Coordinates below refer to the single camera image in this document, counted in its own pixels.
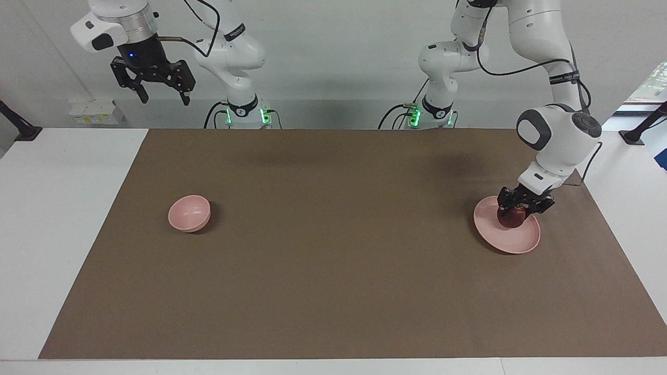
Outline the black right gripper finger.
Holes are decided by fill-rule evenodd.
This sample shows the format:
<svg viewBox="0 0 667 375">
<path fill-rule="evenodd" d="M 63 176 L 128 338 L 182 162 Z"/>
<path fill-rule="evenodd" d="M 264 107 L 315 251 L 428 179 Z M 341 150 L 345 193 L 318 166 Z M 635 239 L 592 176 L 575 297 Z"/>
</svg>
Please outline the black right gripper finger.
<svg viewBox="0 0 667 375">
<path fill-rule="evenodd" d="M 129 88 L 138 95 L 143 104 L 147 104 L 149 95 L 143 86 L 143 76 L 141 73 L 136 74 L 135 78 L 131 78 L 128 74 L 128 66 L 122 57 L 114 57 L 112 62 L 110 62 L 110 68 L 120 87 Z"/>
<path fill-rule="evenodd" d="M 176 90 L 185 106 L 190 104 L 190 93 L 193 91 L 196 80 L 190 66 L 185 60 L 171 62 L 167 71 L 167 85 Z"/>
</svg>

